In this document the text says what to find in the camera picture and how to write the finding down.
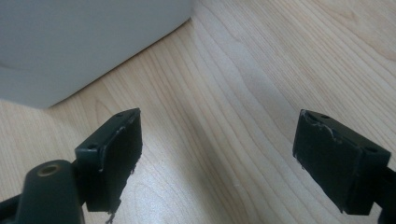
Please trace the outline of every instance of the light wood tabletop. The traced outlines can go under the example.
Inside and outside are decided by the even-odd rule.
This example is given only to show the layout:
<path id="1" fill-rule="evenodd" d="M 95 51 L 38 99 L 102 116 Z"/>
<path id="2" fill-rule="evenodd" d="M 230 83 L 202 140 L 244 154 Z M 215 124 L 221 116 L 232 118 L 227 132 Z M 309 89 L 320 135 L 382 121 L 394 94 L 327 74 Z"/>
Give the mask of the light wood tabletop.
<path id="1" fill-rule="evenodd" d="M 396 152 L 396 2 L 196 1 L 172 34 L 59 104 L 0 102 L 0 200 L 135 107 L 143 154 L 116 224 L 376 223 L 377 205 L 341 214 L 291 150 L 304 108 Z"/>

